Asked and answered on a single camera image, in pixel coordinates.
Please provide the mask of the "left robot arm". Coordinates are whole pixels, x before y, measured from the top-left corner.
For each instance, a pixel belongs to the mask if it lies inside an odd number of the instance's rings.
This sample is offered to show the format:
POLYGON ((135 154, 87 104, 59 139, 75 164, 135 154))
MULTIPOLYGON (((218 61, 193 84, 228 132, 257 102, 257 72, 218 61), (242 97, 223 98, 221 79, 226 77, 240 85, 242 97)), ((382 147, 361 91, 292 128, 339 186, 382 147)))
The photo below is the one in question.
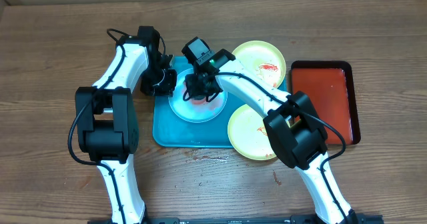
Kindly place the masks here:
POLYGON ((115 42, 115 57, 99 80, 75 92, 67 146, 76 162, 100 171, 111 203, 108 223, 143 223, 146 207, 134 168, 139 127, 133 92, 170 97, 177 73, 154 27, 141 26, 137 35, 117 29, 107 34, 115 42))

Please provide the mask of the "green and orange sponge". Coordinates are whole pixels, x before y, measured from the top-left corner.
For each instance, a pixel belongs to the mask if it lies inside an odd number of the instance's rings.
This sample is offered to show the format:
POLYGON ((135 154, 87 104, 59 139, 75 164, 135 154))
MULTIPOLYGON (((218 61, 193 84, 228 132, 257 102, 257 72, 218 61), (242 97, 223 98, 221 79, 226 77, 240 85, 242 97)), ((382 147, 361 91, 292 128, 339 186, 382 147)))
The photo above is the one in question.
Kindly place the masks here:
POLYGON ((190 102, 191 102, 193 105, 203 105, 204 103, 206 103, 206 98, 205 98, 205 97, 203 97, 203 98, 201 98, 201 99, 190 99, 190 102))

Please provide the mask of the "light blue plate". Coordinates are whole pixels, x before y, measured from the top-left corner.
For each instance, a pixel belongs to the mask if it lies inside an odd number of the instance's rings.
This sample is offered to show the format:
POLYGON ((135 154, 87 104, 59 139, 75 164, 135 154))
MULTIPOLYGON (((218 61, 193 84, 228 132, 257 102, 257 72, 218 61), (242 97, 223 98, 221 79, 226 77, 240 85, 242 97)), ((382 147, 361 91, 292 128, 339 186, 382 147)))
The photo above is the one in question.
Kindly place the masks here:
POLYGON ((192 73, 193 69, 190 68, 178 74, 173 96, 169 97, 168 101, 172 111, 179 118, 192 123, 202 123, 213 119, 221 113, 226 106, 228 94, 221 92, 213 101, 206 102, 203 105, 193 105, 190 100, 184 101, 185 76, 192 73))

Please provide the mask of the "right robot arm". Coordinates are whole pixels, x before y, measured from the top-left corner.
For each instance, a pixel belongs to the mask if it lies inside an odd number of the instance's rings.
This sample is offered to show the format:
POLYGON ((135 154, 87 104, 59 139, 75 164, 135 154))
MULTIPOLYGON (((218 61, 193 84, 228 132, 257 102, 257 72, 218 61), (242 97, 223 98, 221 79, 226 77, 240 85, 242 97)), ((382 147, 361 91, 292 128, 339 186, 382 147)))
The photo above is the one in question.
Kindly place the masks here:
POLYGON ((277 158, 296 169, 305 183, 323 223, 357 223, 356 212, 344 199, 330 169, 330 160, 343 154, 328 155, 328 131, 342 135, 321 120, 310 98, 298 91, 290 94, 276 89, 248 71, 225 49, 213 51, 198 37, 181 50, 193 66, 185 78, 183 100, 215 99, 222 91, 249 105, 263 119, 270 146, 277 158))

